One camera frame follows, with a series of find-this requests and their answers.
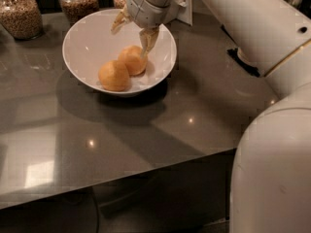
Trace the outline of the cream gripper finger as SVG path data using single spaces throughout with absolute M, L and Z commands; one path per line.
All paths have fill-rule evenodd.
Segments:
M 141 56 L 145 57 L 149 54 L 149 52 L 154 48 L 156 45 L 156 40 L 158 37 L 159 28 L 145 28 L 140 31 L 139 37 L 142 47 Z
M 115 17 L 115 20 L 111 27 L 111 33 L 117 34 L 123 26 L 129 24 L 131 21 L 132 19 L 127 8 L 122 8 Z

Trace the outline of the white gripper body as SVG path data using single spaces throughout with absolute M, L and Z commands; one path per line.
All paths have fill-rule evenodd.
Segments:
M 170 7 L 170 0 L 126 0 L 130 18 L 141 28 L 160 26 Z

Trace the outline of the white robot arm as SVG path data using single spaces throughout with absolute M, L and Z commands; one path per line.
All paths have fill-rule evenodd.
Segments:
M 144 52 L 172 0 L 126 0 L 113 31 L 133 21 Z M 238 145 L 229 233 L 311 233 L 311 19 L 285 0 L 202 0 L 279 95 Z

